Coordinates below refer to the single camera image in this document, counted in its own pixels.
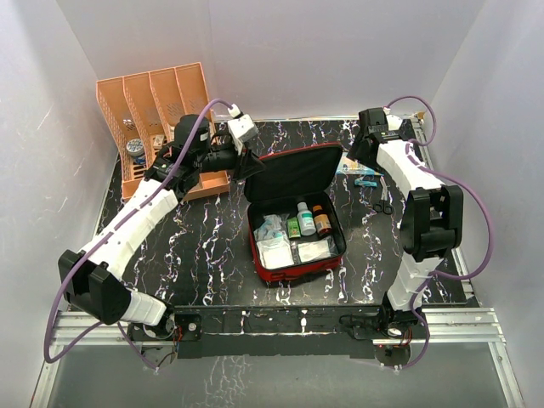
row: red first aid kit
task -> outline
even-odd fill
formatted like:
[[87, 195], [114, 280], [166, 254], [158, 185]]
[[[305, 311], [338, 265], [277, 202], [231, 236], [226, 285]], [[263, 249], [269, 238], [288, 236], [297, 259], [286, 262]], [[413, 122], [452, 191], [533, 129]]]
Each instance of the red first aid kit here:
[[[246, 180], [244, 195], [251, 203], [247, 209], [249, 237], [258, 275], [266, 281], [289, 281], [306, 274], [313, 274], [336, 268], [346, 252], [346, 240], [342, 226], [329, 195], [325, 192], [335, 177], [338, 163], [342, 158], [343, 147], [339, 143], [316, 144], [302, 149], [287, 150], [261, 157], [266, 170]], [[311, 262], [267, 269], [259, 257], [254, 230], [264, 223], [269, 214], [289, 214], [296, 217], [297, 204], [305, 202], [311, 211], [314, 206], [322, 206], [331, 223], [332, 232], [327, 241], [334, 242], [334, 251], [328, 258]], [[306, 242], [320, 241], [317, 234], [303, 236], [296, 240], [292, 249]]]

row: white backdrop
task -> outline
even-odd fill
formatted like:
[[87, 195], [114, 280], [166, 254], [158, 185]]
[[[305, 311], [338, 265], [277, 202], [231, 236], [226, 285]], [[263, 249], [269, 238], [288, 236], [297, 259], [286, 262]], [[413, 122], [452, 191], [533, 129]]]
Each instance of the white backdrop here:
[[255, 118], [432, 98], [484, 0], [57, 0], [99, 78], [200, 60]]
[[116, 148], [55, 2], [0, 0], [0, 405], [28, 406], [57, 262], [90, 239]]
[[[487, 2], [433, 99], [437, 167], [472, 185], [495, 220], [496, 250], [474, 285], [496, 309], [528, 407], [544, 398], [542, 19], [541, 0]], [[473, 269], [487, 234], [466, 201], [462, 249]]]

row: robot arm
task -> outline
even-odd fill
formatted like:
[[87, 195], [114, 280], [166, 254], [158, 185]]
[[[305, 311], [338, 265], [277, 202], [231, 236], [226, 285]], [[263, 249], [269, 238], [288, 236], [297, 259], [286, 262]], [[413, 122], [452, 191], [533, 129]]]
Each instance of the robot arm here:
[[[348, 158], [368, 167], [382, 167], [406, 199], [400, 224], [404, 254], [384, 303], [400, 312], [397, 315], [408, 312], [405, 317], [411, 319], [411, 297], [445, 254], [461, 243], [462, 190], [444, 185], [424, 171], [426, 165], [417, 157], [409, 141], [411, 135], [402, 126], [390, 129], [382, 108], [363, 110], [359, 116], [360, 133]], [[415, 308], [421, 305], [422, 293], [416, 298]]]
[[98, 246], [74, 275], [65, 299], [106, 325], [124, 320], [144, 324], [157, 336], [167, 335], [171, 331], [168, 329], [171, 308], [160, 299], [129, 290], [122, 284], [128, 261], [145, 237], [198, 183], [201, 172], [234, 170], [234, 179], [244, 179], [264, 169], [247, 145], [257, 135], [248, 115], [236, 112], [236, 117], [228, 122], [229, 131], [224, 132], [230, 140], [221, 145], [211, 144], [209, 123], [204, 120], [173, 177], [145, 202], [169, 177], [196, 118], [197, 115], [181, 118], [174, 130], [174, 141], [158, 152], [132, 199], [104, 230], [79, 253], [66, 251], [59, 259], [60, 276], [64, 280], [82, 255]]

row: brown bottle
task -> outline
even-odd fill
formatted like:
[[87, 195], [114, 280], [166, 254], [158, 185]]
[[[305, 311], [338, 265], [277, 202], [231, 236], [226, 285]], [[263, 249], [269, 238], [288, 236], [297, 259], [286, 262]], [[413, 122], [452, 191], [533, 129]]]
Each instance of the brown bottle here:
[[317, 235], [322, 238], [329, 235], [332, 232], [331, 221], [326, 215], [322, 206], [314, 206], [312, 208], [314, 214], [315, 228], [317, 229]]

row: floor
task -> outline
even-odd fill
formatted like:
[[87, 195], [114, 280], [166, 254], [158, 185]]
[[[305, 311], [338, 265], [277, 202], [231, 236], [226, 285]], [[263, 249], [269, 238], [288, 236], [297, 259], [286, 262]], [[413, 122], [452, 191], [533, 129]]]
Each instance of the floor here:
[[487, 343], [431, 343], [399, 375], [367, 361], [210, 357], [175, 360], [154, 375], [128, 347], [80, 346], [62, 360], [48, 407], [507, 406]]
[[[303, 121], [260, 122], [258, 129], [253, 149], [267, 155], [330, 141], [347, 149], [359, 127], [357, 121]], [[357, 177], [338, 174], [327, 191], [348, 242], [336, 270], [292, 284], [261, 280], [247, 240], [249, 203], [243, 184], [232, 184], [228, 194], [190, 201], [168, 214], [136, 252], [123, 279], [129, 287], [174, 306], [378, 305], [400, 265], [398, 227], [404, 199], [387, 177], [394, 213], [377, 214], [371, 207], [381, 189], [355, 187]], [[122, 207], [120, 183], [117, 166], [100, 229]], [[457, 274], [452, 258], [439, 268]], [[423, 302], [431, 304], [466, 301], [461, 283], [452, 280], [433, 279], [423, 296]]]

